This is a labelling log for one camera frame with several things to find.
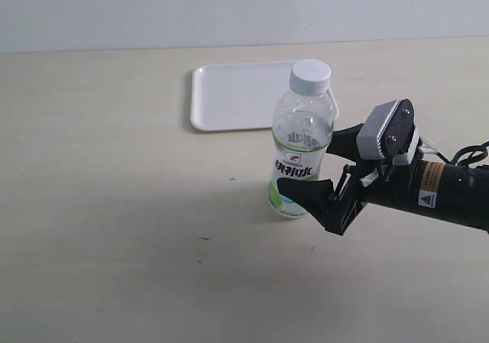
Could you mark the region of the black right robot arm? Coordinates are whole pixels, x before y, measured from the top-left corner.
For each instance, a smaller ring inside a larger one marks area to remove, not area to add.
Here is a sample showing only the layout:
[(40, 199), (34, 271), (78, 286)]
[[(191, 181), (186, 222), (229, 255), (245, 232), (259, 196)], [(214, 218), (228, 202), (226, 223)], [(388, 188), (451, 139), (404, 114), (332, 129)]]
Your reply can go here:
[(364, 160), (355, 125), (335, 131), (328, 153), (351, 160), (338, 183), (281, 177), (280, 194), (302, 206), (328, 232), (343, 235), (368, 204), (438, 219), (464, 227), (488, 230), (488, 144), (462, 148), (451, 160), (426, 161), (421, 142), (410, 163), (393, 159)]

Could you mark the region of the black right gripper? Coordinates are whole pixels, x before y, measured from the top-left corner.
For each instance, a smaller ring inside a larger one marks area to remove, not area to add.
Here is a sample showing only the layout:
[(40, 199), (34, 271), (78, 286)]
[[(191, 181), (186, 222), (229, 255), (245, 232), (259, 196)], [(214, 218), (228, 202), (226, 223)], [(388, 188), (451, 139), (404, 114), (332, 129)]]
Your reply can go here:
[(381, 161), (361, 160), (357, 136), (363, 124), (332, 132), (325, 150), (356, 163), (344, 167), (334, 190), (331, 180), (303, 181), (279, 178), (278, 191), (305, 209), (323, 228), (343, 235), (368, 204), (400, 209), (409, 195), (415, 166), (394, 166)]

